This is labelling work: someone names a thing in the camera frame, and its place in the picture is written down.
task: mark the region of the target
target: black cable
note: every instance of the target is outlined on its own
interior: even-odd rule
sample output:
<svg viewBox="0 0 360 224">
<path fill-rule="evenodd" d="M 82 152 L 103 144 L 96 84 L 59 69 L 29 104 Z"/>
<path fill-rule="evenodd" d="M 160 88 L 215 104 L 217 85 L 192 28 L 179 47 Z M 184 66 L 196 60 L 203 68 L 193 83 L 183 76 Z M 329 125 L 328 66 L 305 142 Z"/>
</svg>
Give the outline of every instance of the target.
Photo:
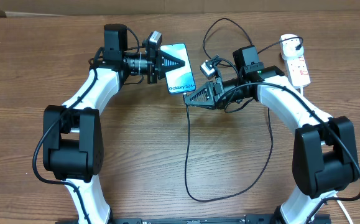
<svg viewBox="0 0 360 224">
<path fill-rule="evenodd" d="M 99 58 L 102 58 L 101 53 L 104 51 L 105 47 L 100 47 L 97 52 L 95 53 L 93 58 L 88 59 L 88 64 L 92 67 L 94 67 L 94 65 L 96 65 L 97 61 Z"/>
<path fill-rule="evenodd" d="M 138 52 L 140 52 L 140 42 L 138 41 L 138 37 L 137 35 L 130 29 L 127 27 L 127 30 L 130 31 L 130 33 L 133 34 L 134 38 L 136 38 L 136 41 L 137 41 L 137 52 L 134 52 L 134 53 L 128 53 L 129 55 L 137 55 Z"/>
<path fill-rule="evenodd" d="M 298 49 L 300 49 L 300 48 L 302 47 L 303 42 L 304 42 L 303 37 L 291 37 L 291 38 L 288 38 L 288 39 L 285 39 L 285 40 L 280 40 L 280 41 L 278 41 L 278 42 L 276 42 L 276 43 L 273 43 L 273 44 L 269 45 L 268 47 L 265 47 L 265 48 L 263 48 L 262 50 L 260 50 L 257 54 L 259 54 L 259 53 L 267 50 L 268 48 L 270 48 L 270 47 L 272 47 L 272 46 L 274 46 L 274 45 L 280 44 L 280 43 L 282 43 L 283 41 L 287 41 L 287 40 L 291 40 L 291 39 L 300 39 L 300 40 L 301 40 L 301 41 L 300 41 L 300 44 L 296 46 L 296 50 L 298 50 Z"/>
<path fill-rule="evenodd" d="M 232 21 L 231 19 L 221 18 L 221 19 L 218 19 L 216 22 L 214 22 L 214 23 L 209 27 L 209 29 L 207 30 L 207 32 L 206 32 L 206 34 L 205 34 L 205 37 L 203 38 L 203 51 L 205 52 L 206 56 L 207 56 L 209 59 L 211 59 L 211 57 L 210 57 L 210 55 L 207 53 L 206 48 L 205 48 L 206 38 L 207 38 L 207 35 L 209 34 L 211 28 L 213 28 L 213 26 L 216 25 L 217 22 L 222 21 L 222 20 L 227 20 L 227 21 L 229 21 L 229 22 L 232 22 L 232 23 L 235 24 L 237 27 L 239 27 L 239 28 L 243 31 L 244 35 L 246 35 L 248 41 L 250 42 L 250 45 L 253 45 L 253 44 L 252 44 L 252 40 L 250 39 L 249 35 L 247 34 L 247 32 L 246 32 L 239 24 L 237 24 L 236 22 Z M 230 67 L 230 65 L 225 65 L 225 64 L 221 64 L 221 63 L 219 63 L 219 65 L 222 65 L 222 66 L 224 66 L 224 67 Z"/>
<path fill-rule="evenodd" d="M 245 106 L 247 106 L 247 105 L 248 105 L 250 102 L 252 102 L 253 100 L 254 100 L 254 99 L 251 98 L 250 100 L 247 100 L 241 107 L 239 107 L 239 108 L 237 108 L 237 109 L 235 109 L 235 110 L 226 111 L 226 110 L 227 110 L 227 107 L 228 107 L 231 103 L 233 103 L 233 102 L 230 102 L 230 103 L 228 103 L 228 104 L 225 106 L 224 112 L 225 112 L 225 113 L 235 113 L 235 112 L 238 112 L 238 111 L 240 111 L 241 109 L 245 108 Z"/>
<path fill-rule="evenodd" d="M 283 91 L 286 91 L 288 93 L 290 93 L 310 114 L 312 117 L 314 117 L 320 124 L 322 124 L 322 126 L 329 132 L 329 134 L 335 139 L 335 142 L 337 144 L 340 145 L 340 147 L 344 150 L 344 152 L 346 152 L 347 156 L 350 158 L 351 162 L 353 163 L 353 166 L 355 167 L 358 176 L 359 176 L 359 181 L 360 181 L 360 167 L 358 166 L 358 164 L 356 163 L 354 157 L 351 155 L 351 153 L 348 151 L 347 147 L 344 145 L 344 143 L 340 140 L 340 138 L 337 136 L 337 134 L 328 126 L 327 123 L 325 123 L 320 117 L 318 117 L 318 115 L 315 114 L 315 112 L 313 110 L 311 110 L 311 108 L 309 108 L 307 106 L 307 104 L 293 91 L 289 90 L 288 88 L 286 88 L 286 86 L 281 86 L 281 85 L 277 85 L 277 84 L 273 84 L 273 83 L 246 83 L 240 86 L 237 86 L 227 92 L 225 92 L 219 99 L 218 101 L 222 100 L 226 95 L 228 95 L 228 93 L 230 93 L 231 91 L 235 91 L 239 88 L 243 88 L 245 86 L 252 86 L 252 85 L 267 85 L 267 86 L 272 86 L 275 88 L 280 88 Z M 351 197 L 351 198 L 344 198 L 344 197 L 328 197 L 328 198 L 324 198 L 322 199 L 319 204 L 314 208 L 314 210 L 311 212 L 311 214 L 307 217 L 306 223 L 308 223 L 312 216 L 314 216 L 314 214 L 319 211 L 320 207 L 326 203 L 327 201 L 330 200 L 340 200 L 340 201 L 345 201 L 345 202 L 351 202 L 351 201 L 355 201 L 360 199 L 360 191 L 357 194 L 357 196 L 355 197 Z"/>
<path fill-rule="evenodd" d="M 271 138 L 271 149 L 269 151 L 268 154 L 268 158 L 267 158 L 267 162 L 265 162 L 264 167 L 262 168 L 259 176 L 255 179 L 255 181 L 248 186 L 246 189 L 236 193 L 236 194 L 232 194 L 232 195 L 227 195 L 224 197 L 218 197 L 218 198 L 212 198 L 212 199 L 208 199 L 208 200 L 200 200 L 195 198 L 194 196 L 191 195 L 189 189 L 188 189 L 188 183 L 187 183 L 187 164 L 188 164 L 188 154 L 190 151 L 190 114 L 189 114 L 189 109 L 188 109 L 188 105 L 185 105 L 185 107 L 187 108 L 187 121 L 188 121 L 188 144 L 187 144 L 187 155 L 185 156 L 185 168 L 184 168 L 184 179 L 185 179 L 185 188 L 187 190 L 187 194 L 190 198 L 192 198 L 193 200 L 196 200 L 197 202 L 214 202 L 214 201 L 218 201 L 218 200 L 223 200 L 223 199 L 227 199 L 227 198 L 231 198 L 231 197 L 235 197 L 238 195 L 243 194 L 244 192 L 247 192 L 249 189 L 251 189 L 256 183 L 257 181 L 259 181 L 260 177 L 262 176 L 262 174 L 265 171 L 265 168 L 267 168 L 269 159 L 271 158 L 271 154 L 272 154 L 272 149 L 274 148 L 274 137 L 272 135 L 272 129 L 271 129 L 271 120 L 270 120 L 270 115 L 269 115 L 269 108 L 268 108 L 268 130 L 269 130 L 269 136 Z"/>
<path fill-rule="evenodd" d="M 233 68 L 234 70 L 235 70 L 235 72 L 236 72 L 236 76 L 237 76 L 237 78 L 238 78 L 238 84 L 236 85 L 236 86 L 238 86 L 239 84 L 240 84 L 240 81 L 241 81 L 241 74 L 239 74 L 239 71 L 236 69 L 236 67 L 235 67 L 235 65 L 232 63 L 232 62 L 230 62 L 229 60 L 227 60 L 227 59 L 225 59 L 225 58 L 216 58 L 216 60 L 215 61 L 225 61 L 226 63 L 228 63 L 228 65 L 229 65 L 229 67 L 231 67 L 231 68 Z M 214 69 L 217 71 L 217 72 L 219 72 L 219 76 L 221 76 L 221 74 L 220 74 L 220 71 L 218 70 L 218 68 L 217 67 L 215 67 L 214 66 Z M 232 96 L 230 97 L 230 99 L 229 99 L 229 103 L 227 103 L 227 105 L 225 106 L 225 109 L 224 109 L 224 112 L 225 113 L 227 113 L 227 111 L 226 111 L 226 109 L 227 109 L 227 107 L 231 104 L 230 102 L 231 102 L 231 100 L 234 98 L 234 95 L 235 95 L 235 93 L 236 93 L 236 91 L 234 91 L 233 92 L 233 94 L 232 94 Z"/>
<path fill-rule="evenodd" d="M 144 81 L 144 76 L 143 76 L 142 74 L 140 74 L 140 76 L 141 76 L 141 79 L 140 79 L 138 82 L 136 82 L 136 83 L 125 83 L 125 84 L 123 84 L 123 85 L 133 85 L 133 84 L 140 84 L 140 83 L 142 83 L 142 81 Z"/>
<path fill-rule="evenodd" d="M 96 52 L 96 55 L 94 57 L 94 63 L 96 63 L 99 55 L 101 54 L 103 50 L 103 47 L 100 47 L 98 49 L 98 51 Z M 51 126 L 48 128 L 48 130 L 46 130 L 46 132 L 43 134 L 42 138 L 40 139 L 39 143 L 37 144 L 36 148 L 35 148 L 35 152 L 34 152 L 34 155 L 33 155 L 33 160 L 32 160 L 32 168 L 33 168 L 33 172 L 35 174 L 35 176 L 43 183 L 46 183 L 46 184 L 56 184 L 56 185 L 67 185 L 67 186 L 70 186 L 73 188 L 73 191 L 76 192 L 78 198 L 79 198 L 79 202 L 80 202 L 80 207 L 81 207 L 81 210 L 85 216 L 85 220 L 87 220 L 87 223 L 88 224 L 91 224 L 91 221 L 90 221 L 90 218 L 86 212 L 86 207 L 85 207 L 85 203 L 83 201 L 83 198 L 81 197 L 81 194 L 80 194 L 80 191 L 79 191 L 79 188 L 71 183 L 71 182 L 66 182 L 66 181 L 56 181 L 56 180 L 47 180 L 45 178 L 43 178 L 38 170 L 37 170 L 37 166 L 36 166 L 36 163 L 37 163 L 37 155 L 39 154 L 39 151 L 40 151 L 40 148 L 42 147 L 42 144 L 44 143 L 46 137 L 50 134 L 51 130 L 54 128 L 55 125 L 57 125 L 60 120 L 71 110 L 73 109 L 78 103 L 80 103 L 82 101 L 82 99 L 90 92 L 90 90 L 92 89 L 92 87 L 94 86 L 94 84 L 97 82 L 97 79 L 98 79 L 98 74 L 97 74 L 97 70 L 96 68 L 92 68 L 93 71 L 94 71 L 94 79 L 93 81 L 91 82 L 90 86 L 86 89 L 86 91 L 78 97 L 78 99 L 72 104 L 70 105 L 64 112 L 62 112 L 62 114 L 60 115 L 60 117 L 58 119 L 56 119 L 52 124 Z"/>
</svg>

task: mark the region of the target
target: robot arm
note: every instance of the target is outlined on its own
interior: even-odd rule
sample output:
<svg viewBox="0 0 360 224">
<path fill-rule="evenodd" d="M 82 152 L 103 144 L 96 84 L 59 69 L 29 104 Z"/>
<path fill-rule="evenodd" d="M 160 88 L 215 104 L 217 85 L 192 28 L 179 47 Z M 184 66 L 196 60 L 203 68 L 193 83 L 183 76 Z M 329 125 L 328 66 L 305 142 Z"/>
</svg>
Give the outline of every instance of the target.
<svg viewBox="0 0 360 224">
<path fill-rule="evenodd" d="M 219 61 L 212 58 L 201 65 L 201 71 L 209 79 L 215 76 L 215 82 L 206 82 L 196 92 L 186 96 L 185 103 L 215 110 L 253 97 L 274 111 L 295 136 L 292 170 L 297 186 L 289 199 L 277 208 L 271 223 L 305 223 L 306 217 L 313 213 L 322 199 L 332 197 L 349 183 L 358 180 L 356 168 L 343 148 L 305 105 L 328 124 L 358 163 L 353 125 L 346 117 L 333 118 L 310 103 L 293 88 L 277 67 L 264 68 L 254 46 L 239 49 L 233 56 L 241 74 L 239 78 L 223 81 L 214 66 Z M 333 146 L 333 150 L 323 153 L 322 144 Z"/>
<path fill-rule="evenodd" d="M 88 79 L 62 106 L 50 105 L 44 112 L 44 133 L 52 129 L 45 134 L 43 163 L 56 179 L 72 185 L 65 186 L 75 203 L 79 220 L 69 223 L 113 223 L 113 214 L 98 177 L 104 156 L 99 116 L 108 101 L 119 92 L 129 75 L 145 74 L 148 84 L 153 84 L 165 78 L 167 72 L 172 74 L 186 64 L 184 58 L 159 50 L 162 34 L 157 31 L 143 41 L 145 54 L 126 53 L 127 30 L 121 24 L 105 25 L 104 47 L 98 51 Z M 97 60 L 101 52 L 102 60 Z M 182 70 L 176 70 L 175 75 L 181 76 Z M 79 133 L 79 140 L 63 138 L 63 134 L 68 133 Z"/>
</svg>

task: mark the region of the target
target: wooden table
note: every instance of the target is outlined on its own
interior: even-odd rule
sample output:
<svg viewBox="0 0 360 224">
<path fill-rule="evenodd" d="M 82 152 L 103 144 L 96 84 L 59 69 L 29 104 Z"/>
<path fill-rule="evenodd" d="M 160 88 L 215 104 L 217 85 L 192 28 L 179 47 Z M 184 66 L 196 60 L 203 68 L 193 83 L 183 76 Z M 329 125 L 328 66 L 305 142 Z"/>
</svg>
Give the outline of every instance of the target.
<svg viewBox="0 0 360 224">
<path fill-rule="evenodd" d="M 140 39 L 159 30 L 164 44 L 186 43 L 196 84 L 201 86 L 206 81 L 199 70 L 206 59 L 202 39 L 220 17 L 243 26 L 258 49 L 282 34 L 304 38 L 312 80 L 305 95 L 322 110 L 335 117 L 346 115 L 354 123 L 360 163 L 360 11 L 0 19 L 0 223 L 53 223 L 77 217 L 66 188 L 39 182 L 31 160 L 42 135 L 43 110 L 60 105 L 83 84 L 87 60 L 103 45 L 104 24 L 125 24 Z M 230 23 L 218 24 L 212 31 L 206 45 L 211 55 L 231 58 L 232 51 L 247 45 Z M 129 35 L 129 46 L 134 44 Z M 261 60 L 285 70 L 279 52 L 279 46 L 272 47 Z M 225 79 L 234 77 L 228 68 L 223 74 Z M 206 199 L 250 185 L 269 152 L 267 109 L 253 102 L 234 114 L 191 108 L 190 116 L 192 194 Z M 167 93 L 165 80 L 125 86 L 108 103 L 101 123 L 105 148 L 101 185 L 117 218 L 272 213 L 295 187 L 293 136 L 274 115 L 274 152 L 260 181 L 241 196 L 211 203 L 195 202 L 185 191 L 185 107 L 180 95 Z M 53 178 L 41 157 L 39 171 Z M 359 183 L 353 183 L 339 194 L 350 197 L 358 190 Z M 360 223 L 360 200 L 344 204 Z M 334 223 L 345 222 L 335 202 L 323 212 L 330 213 Z"/>
</svg>

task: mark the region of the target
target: smartphone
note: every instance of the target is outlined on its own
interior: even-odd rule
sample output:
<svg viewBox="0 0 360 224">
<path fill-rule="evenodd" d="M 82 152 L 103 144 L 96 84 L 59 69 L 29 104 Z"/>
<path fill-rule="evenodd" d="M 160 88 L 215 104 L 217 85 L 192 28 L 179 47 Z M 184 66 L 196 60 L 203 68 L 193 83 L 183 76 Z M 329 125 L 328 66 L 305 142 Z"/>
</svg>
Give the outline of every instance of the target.
<svg viewBox="0 0 360 224">
<path fill-rule="evenodd" d="M 174 68 L 165 72 L 168 92 L 176 94 L 195 91 L 195 80 L 185 44 L 163 45 L 160 46 L 160 50 L 169 55 L 163 62 L 165 66 L 172 66 Z"/>
</svg>

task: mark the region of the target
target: white power strip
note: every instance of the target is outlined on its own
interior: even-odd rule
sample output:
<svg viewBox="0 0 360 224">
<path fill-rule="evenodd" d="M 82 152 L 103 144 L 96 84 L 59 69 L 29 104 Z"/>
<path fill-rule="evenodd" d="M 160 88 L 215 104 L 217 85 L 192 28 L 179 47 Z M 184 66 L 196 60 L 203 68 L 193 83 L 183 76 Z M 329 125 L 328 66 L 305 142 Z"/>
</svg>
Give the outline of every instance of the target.
<svg viewBox="0 0 360 224">
<path fill-rule="evenodd" d="M 280 40 L 286 40 L 296 37 L 294 34 L 284 34 Z M 303 87 L 311 83 L 308 73 L 307 64 L 304 59 L 304 47 L 296 50 L 296 46 L 300 44 L 298 39 L 290 39 L 280 43 L 282 58 L 285 60 L 285 66 L 290 83 L 294 88 L 300 89 L 302 93 Z"/>
</svg>

